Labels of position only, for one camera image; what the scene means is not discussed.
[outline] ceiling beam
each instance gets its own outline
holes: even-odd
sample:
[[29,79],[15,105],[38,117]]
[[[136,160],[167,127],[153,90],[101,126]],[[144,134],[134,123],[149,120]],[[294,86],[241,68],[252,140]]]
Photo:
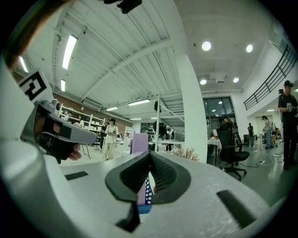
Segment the ceiling beam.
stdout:
[[171,42],[170,38],[164,39],[164,40],[156,42],[156,43],[154,43],[150,46],[147,46],[147,47],[143,48],[142,50],[139,50],[139,51],[135,52],[134,54],[128,56],[126,59],[119,62],[119,64],[117,64],[115,67],[111,68],[105,75],[103,75],[101,78],[99,78],[97,80],[97,82],[95,84],[93,84],[88,89],[88,91],[83,96],[83,99],[85,99],[92,92],[92,90],[94,90],[96,87],[98,87],[101,83],[103,83],[109,77],[115,76],[115,73],[117,71],[121,70],[122,68],[124,68],[125,66],[129,65],[133,61],[135,61],[135,60],[137,60],[137,59],[139,59],[139,58],[141,58],[141,57],[143,57],[143,56],[145,56],[149,53],[152,53],[153,51],[165,48],[166,46],[169,46],[171,44],[172,44],[172,42]]

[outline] brick wall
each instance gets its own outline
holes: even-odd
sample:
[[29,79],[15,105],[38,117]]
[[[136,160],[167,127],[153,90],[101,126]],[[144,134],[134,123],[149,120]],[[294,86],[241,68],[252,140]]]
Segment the brick wall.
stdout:
[[[111,116],[108,116],[108,115],[106,115],[104,113],[97,112],[95,110],[92,110],[90,108],[87,108],[85,105],[76,103],[76,102],[74,102],[72,100],[69,100],[67,98],[64,98],[61,95],[58,95],[56,93],[53,93],[53,96],[60,103],[63,103],[63,105],[65,107],[71,107],[71,108],[73,108],[74,110],[76,110],[78,112],[81,112],[81,107],[83,106],[84,107],[84,110],[82,111],[82,113],[84,113],[84,114],[87,114],[87,115],[93,114],[93,116],[95,116],[97,118],[105,119],[105,121],[107,121],[109,118],[112,118]],[[116,119],[116,126],[118,127],[119,133],[122,133],[122,135],[124,136],[125,127],[126,126],[132,127],[132,123],[129,123],[127,121],[124,121],[124,120],[121,120],[121,119],[118,119],[118,118],[115,118],[115,119]]]

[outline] man in black shirt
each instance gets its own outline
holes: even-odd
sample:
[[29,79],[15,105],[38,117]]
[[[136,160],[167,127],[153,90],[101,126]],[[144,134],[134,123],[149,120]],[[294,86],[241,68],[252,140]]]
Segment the man in black shirt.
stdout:
[[278,107],[282,113],[282,122],[284,130],[284,169],[289,169],[289,164],[296,164],[294,154],[297,144],[297,123],[296,110],[298,103],[291,95],[291,88],[294,85],[286,80],[284,82],[284,93],[279,96]]
[[109,122],[107,121],[106,122],[106,125],[103,125],[102,126],[102,129],[101,129],[101,143],[99,145],[99,147],[101,148],[101,150],[102,150],[102,144],[103,144],[104,138],[107,136],[107,134],[105,133],[105,131],[106,131],[108,125],[109,125]]

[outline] ceiling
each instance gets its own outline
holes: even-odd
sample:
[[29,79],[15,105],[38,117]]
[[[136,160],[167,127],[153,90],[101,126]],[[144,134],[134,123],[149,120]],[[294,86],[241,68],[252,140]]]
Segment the ceiling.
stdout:
[[[89,99],[103,108],[117,106],[109,113],[126,119],[152,122],[160,92],[161,118],[179,130],[184,110],[176,57],[189,54],[198,80],[225,78],[221,84],[209,80],[202,91],[241,89],[270,26],[270,17],[246,0],[144,0],[127,15],[116,4],[76,0],[51,17],[24,60],[29,71],[42,69],[54,92],[62,93],[63,79],[62,95],[78,102]],[[78,41],[66,70],[62,61],[71,34]],[[208,52],[201,48],[206,40],[212,44]],[[254,46],[249,54],[247,44]],[[236,84],[234,77],[239,77]],[[128,106],[141,99],[151,102]]]
[[[190,61],[202,91],[242,89],[268,42],[272,18],[254,0],[175,0],[183,21]],[[211,43],[204,51],[202,43]],[[253,51],[246,52],[252,44]],[[216,78],[224,83],[216,83]]]

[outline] hand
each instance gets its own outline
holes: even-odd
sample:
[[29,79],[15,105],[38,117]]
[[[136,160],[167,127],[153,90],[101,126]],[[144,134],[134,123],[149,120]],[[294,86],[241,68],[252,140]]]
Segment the hand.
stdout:
[[[34,125],[34,135],[42,133],[43,125],[45,124],[45,117],[37,117],[35,119],[35,125]],[[57,134],[60,133],[60,126],[57,123],[54,123],[53,131]],[[72,160],[78,160],[81,158],[81,153],[79,152],[80,144],[74,145],[74,151],[71,152],[69,155],[69,158]]]

